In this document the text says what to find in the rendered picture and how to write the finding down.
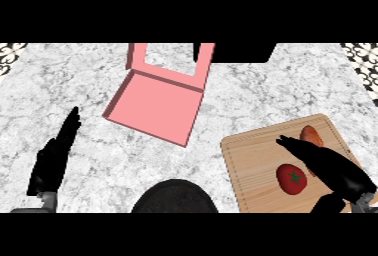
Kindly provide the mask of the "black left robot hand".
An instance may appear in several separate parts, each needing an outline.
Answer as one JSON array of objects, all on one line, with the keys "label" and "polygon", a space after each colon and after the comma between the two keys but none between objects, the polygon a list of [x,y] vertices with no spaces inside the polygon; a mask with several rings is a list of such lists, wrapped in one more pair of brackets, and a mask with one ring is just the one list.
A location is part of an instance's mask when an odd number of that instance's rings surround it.
[{"label": "black left robot hand", "polygon": [[64,121],[58,136],[49,140],[44,148],[37,153],[27,189],[28,196],[37,196],[43,192],[58,192],[80,126],[78,107],[74,107]]}]

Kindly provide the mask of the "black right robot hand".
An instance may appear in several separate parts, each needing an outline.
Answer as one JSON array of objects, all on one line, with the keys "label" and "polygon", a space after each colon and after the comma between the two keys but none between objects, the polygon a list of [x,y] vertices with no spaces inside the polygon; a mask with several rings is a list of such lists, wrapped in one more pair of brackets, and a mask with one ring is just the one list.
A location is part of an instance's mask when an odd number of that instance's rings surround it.
[{"label": "black right robot hand", "polygon": [[312,213],[340,213],[346,207],[346,201],[350,204],[354,203],[365,193],[372,193],[375,197],[375,183],[362,168],[338,152],[286,136],[281,136],[276,143],[303,161],[332,190],[331,194],[319,198]]}]

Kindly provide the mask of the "red tomato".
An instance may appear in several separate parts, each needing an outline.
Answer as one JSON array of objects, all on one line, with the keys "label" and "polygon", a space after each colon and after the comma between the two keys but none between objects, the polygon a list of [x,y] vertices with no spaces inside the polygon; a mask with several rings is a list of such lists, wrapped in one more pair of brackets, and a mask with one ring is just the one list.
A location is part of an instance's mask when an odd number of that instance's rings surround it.
[{"label": "red tomato", "polygon": [[303,170],[291,164],[282,164],[278,167],[276,179],[281,189],[288,195],[300,194],[307,186],[306,174]]}]

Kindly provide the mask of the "wooden cutting board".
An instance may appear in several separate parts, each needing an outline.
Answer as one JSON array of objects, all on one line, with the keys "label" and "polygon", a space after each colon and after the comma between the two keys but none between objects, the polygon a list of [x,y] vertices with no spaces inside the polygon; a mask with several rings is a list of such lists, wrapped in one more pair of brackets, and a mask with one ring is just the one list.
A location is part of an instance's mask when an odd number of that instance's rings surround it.
[{"label": "wooden cutting board", "polygon": [[[309,213],[319,198],[331,193],[319,178],[309,173],[304,163],[276,143],[281,135],[300,138],[307,125],[316,129],[325,146],[360,166],[334,123],[323,114],[224,137],[221,153],[241,212]],[[295,165],[306,174],[307,186],[298,195],[288,195],[279,187],[276,169],[282,164]]]}]

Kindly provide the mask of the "pink cardboard box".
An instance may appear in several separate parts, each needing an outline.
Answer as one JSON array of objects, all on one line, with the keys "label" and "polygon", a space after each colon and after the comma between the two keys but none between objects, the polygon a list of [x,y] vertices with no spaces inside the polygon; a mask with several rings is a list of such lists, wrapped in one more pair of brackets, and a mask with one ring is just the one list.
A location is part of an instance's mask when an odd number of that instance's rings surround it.
[{"label": "pink cardboard box", "polygon": [[204,97],[214,43],[199,45],[195,74],[145,62],[146,43],[130,43],[128,74],[102,117],[185,147]]}]

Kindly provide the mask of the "orange sweet potato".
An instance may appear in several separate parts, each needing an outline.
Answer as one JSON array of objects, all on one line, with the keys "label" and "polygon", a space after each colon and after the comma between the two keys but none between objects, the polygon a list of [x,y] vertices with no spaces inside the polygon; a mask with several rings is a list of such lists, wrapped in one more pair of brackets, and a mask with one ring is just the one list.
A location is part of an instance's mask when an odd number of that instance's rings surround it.
[{"label": "orange sweet potato", "polygon": [[303,128],[301,133],[300,133],[300,139],[307,142],[312,142],[317,147],[323,146],[323,140],[319,136],[316,129],[310,125],[307,125]]}]

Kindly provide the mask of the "black round object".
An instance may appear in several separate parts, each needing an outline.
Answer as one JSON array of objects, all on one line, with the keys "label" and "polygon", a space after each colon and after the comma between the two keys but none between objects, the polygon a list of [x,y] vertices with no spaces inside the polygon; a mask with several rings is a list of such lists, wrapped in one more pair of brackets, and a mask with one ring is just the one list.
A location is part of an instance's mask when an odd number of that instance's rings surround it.
[{"label": "black round object", "polygon": [[202,188],[188,180],[157,183],[133,206],[133,213],[217,213],[214,202]]}]

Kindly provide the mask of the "black appliance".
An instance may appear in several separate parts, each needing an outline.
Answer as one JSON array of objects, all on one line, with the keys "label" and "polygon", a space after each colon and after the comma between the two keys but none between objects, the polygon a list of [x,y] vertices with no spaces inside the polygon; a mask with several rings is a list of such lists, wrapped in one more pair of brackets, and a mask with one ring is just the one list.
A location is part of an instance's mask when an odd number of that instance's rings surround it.
[{"label": "black appliance", "polygon": [[266,63],[269,61],[275,43],[217,43],[213,51],[213,63]]}]

